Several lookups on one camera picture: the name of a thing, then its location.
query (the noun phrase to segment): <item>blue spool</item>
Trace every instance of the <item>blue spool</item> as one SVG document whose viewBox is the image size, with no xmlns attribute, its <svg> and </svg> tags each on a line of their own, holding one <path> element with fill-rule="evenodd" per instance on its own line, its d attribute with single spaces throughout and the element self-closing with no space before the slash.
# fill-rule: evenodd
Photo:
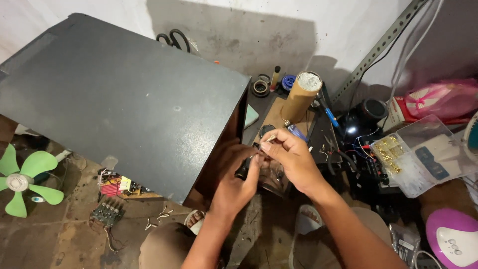
<svg viewBox="0 0 478 269">
<path fill-rule="evenodd" d="M 282 88 L 286 91 L 291 91 L 292 85 L 294 85 L 296 76 L 294 75 L 285 75 L 282 78 Z"/>
</svg>

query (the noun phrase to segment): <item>fan blade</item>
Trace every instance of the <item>fan blade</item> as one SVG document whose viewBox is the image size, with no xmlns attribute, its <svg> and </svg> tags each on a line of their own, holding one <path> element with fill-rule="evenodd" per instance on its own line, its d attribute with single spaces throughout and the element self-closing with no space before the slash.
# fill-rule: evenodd
<svg viewBox="0 0 478 269">
<path fill-rule="evenodd" d="M 23 196 L 21 191 L 16 191 L 15 196 L 5 207 L 5 212 L 8 215 L 26 218 L 27 217 L 27 208 L 25 207 L 25 202 L 23 201 Z"/>
<path fill-rule="evenodd" d="M 58 165 L 55 156 L 46 151 L 37 151 L 28 156 L 22 165 L 20 174 L 34 178 L 45 171 L 55 169 Z"/>
<path fill-rule="evenodd" d="M 0 177 L 0 191 L 8 188 L 7 187 L 7 178 Z"/>
<path fill-rule="evenodd" d="M 8 144 L 5 154 L 0 159 L 0 173 L 7 177 L 18 171 L 20 171 L 20 168 L 17 164 L 17 153 L 12 144 Z"/>
<path fill-rule="evenodd" d="M 38 185 L 28 185 L 28 187 L 40 194 L 49 204 L 59 204 L 63 201 L 63 197 L 65 196 L 61 191 L 55 190 L 48 187 L 38 186 Z"/>
</svg>

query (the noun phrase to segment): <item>green fan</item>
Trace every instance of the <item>green fan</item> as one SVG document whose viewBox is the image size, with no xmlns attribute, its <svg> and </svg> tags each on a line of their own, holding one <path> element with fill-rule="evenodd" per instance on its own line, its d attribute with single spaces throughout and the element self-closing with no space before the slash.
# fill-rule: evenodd
<svg viewBox="0 0 478 269">
<path fill-rule="evenodd" d="M 8 144 L 5 154 L 0 159 L 0 173 L 7 176 L 0 177 L 0 191 L 8 188 L 15 192 L 15 196 L 5 207 L 5 212 L 12 216 L 27 217 L 22 196 L 22 192 L 27 189 L 40 194 L 50 204 L 59 204 L 65 196 L 61 191 L 33 184 L 36 175 L 53 170 L 57 165 L 55 156 L 45 151 L 37 151 L 28 156 L 20 170 L 15 148 Z"/>
</svg>

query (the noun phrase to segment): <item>white sandal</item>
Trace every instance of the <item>white sandal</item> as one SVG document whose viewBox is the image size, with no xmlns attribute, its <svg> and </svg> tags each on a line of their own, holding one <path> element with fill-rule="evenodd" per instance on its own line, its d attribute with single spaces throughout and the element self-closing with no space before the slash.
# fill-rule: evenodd
<svg viewBox="0 0 478 269">
<path fill-rule="evenodd" d="M 184 225 L 187 226 L 187 223 L 189 222 L 189 220 L 193 217 L 193 215 L 198 212 L 199 210 L 197 209 L 194 209 L 192 210 L 186 217 L 186 219 L 184 220 Z M 200 219 L 198 222 L 196 222 L 193 226 L 191 226 L 189 229 L 191 229 L 191 231 L 193 231 L 193 233 L 195 235 L 197 235 L 199 233 L 199 229 L 201 229 L 201 226 L 203 225 L 203 222 L 204 222 L 204 219 L 206 218 L 206 213 L 200 211 L 202 214 L 203 214 L 203 218 Z"/>
<path fill-rule="evenodd" d="M 302 212 L 312 212 L 314 216 L 317 218 L 318 223 L 309 218 L 308 216 L 302 214 Z M 299 211 L 297 212 L 297 216 L 295 218 L 295 229 L 294 229 L 294 238 L 292 240 L 291 252 L 289 254 L 289 268 L 294 269 L 294 245 L 297 239 L 297 235 L 306 235 L 309 232 L 317 230 L 318 228 L 322 227 L 324 224 L 322 222 L 322 218 L 317 212 L 315 207 L 309 204 L 303 204 L 299 207 Z"/>
</svg>

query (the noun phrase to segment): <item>hand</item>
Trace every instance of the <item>hand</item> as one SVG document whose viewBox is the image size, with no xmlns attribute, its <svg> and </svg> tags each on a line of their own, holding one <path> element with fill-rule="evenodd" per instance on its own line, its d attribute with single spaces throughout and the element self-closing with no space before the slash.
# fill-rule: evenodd
<svg viewBox="0 0 478 269">
<path fill-rule="evenodd" d="M 262 158 L 255 155 L 250 160 L 246 180 L 234 177 L 242 161 L 257 152 L 251 146 L 236 144 L 223 151 L 221 160 L 217 163 L 220 171 L 220 182 L 217 187 L 208 215 L 233 221 L 239 211 L 251 200 L 256 193 L 259 180 L 260 163 Z"/>
<path fill-rule="evenodd" d="M 273 143 L 265 142 L 271 135 L 276 136 Z M 261 139 L 261 150 L 282 164 L 287 178 L 305 195 L 310 197 L 311 192 L 325 182 L 307 143 L 287 130 L 267 132 Z"/>
</svg>

